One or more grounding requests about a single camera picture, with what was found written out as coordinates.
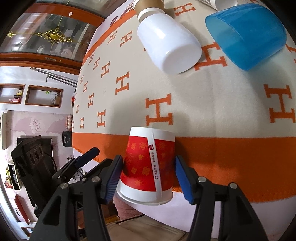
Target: wooden cabinet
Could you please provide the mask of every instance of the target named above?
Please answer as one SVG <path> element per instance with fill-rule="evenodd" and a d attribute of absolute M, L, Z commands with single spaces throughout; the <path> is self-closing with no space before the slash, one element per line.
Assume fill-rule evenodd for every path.
<path fill-rule="evenodd" d="M 79 74 L 98 13 L 68 4 L 34 3 L 0 46 L 0 66 L 27 66 Z"/>

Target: white wall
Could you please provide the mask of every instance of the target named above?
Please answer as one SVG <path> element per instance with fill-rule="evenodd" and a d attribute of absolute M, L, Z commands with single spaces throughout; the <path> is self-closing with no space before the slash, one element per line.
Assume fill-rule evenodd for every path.
<path fill-rule="evenodd" d="M 67 78 L 71 78 L 75 81 L 78 80 L 78 75 L 63 73 L 59 71 L 47 70 L 45 71 L 59 74 Z M 0 83 L 9 84 L 25 84 L 23 90 L 22 103 L 21 104 L 0 104 L 0 110 L 16 110 L 16 111 L 31 111 L 42 113 L 54 113 L 54 114 L 70 114 L 73 113 L 71 105 L 72 95 L 75 88 L 64 83 L 60 83 L 56 80 L 48 79 L 45 83 L 46 75 L 37 71 L 31 70 L 29 67 L 17 67 L 17 66 L 0 66 Z M 27 95 L 29 85 L 47 86 L 53 88 L 63 89 L 62 105 L 58 107 L 47 106 L 34 106 L 25 105 L 25 98 Z"/>

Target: white plastic cup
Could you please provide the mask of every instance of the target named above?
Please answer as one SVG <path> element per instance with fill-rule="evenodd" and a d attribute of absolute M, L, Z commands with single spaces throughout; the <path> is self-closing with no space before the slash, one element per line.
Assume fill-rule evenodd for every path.
<path fill-rule="evenodd" d="M 196 37 L 167 14 L 145 18 L 138 27 L 138 37 L 152 62 L 166 74 L 190 69 L 202 55 Z"/>
<path fill-rule="evenodd" d="M 124 200 L 161 205 L 173 198 L 175 135 L 132 127 L 116 191 Z"/>
<path fill-rule="evenodd" d="M 217 11 L 224 10 L 226 8 L 237 6 L 237 0 L 199 0 L 201 3 L 204 3 L 211 8 L 216 9 Z"/>
<path fill-rule="evenodd" d="M 157 7 L 149 7 L 149 8 L 146 8 L 146 9 L 142 10 L 139 13 L 138 20 L 141 23 L 148 16 L 150 16 L 152 14 L 156 14 L 156 13 L 165 13 L 165 12 L 163 10 L 161 10 L 160 8 L 157 8 Z"/>

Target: gold decorative ornament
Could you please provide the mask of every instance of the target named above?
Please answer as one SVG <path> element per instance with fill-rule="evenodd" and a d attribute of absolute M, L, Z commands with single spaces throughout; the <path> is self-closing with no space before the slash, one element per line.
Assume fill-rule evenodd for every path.
<path fill-rule="evenodd" d="M 69 37 L 66 37 L 60 30 L 59 27 L 56 27 L 56 29 L 49 30 L 45 33 L 37 33 L 39 37 L 44 37 L 48 42 L 53 44 L 58 44 L 61 42 L 73 42 L 73 40 Z"/>

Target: red pattern on cup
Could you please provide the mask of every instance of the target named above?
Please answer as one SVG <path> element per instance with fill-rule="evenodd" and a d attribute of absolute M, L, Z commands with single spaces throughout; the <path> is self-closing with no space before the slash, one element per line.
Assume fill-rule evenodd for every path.
<path fill-rule="evenodd" d="M 173 186 L 175 143 L 155 140 L 155 145 L 162 191 L 165 191 Z M 156 191 L 146 137 L 129 137 L 120 179 L 131 188 L 142 191 Z"/>

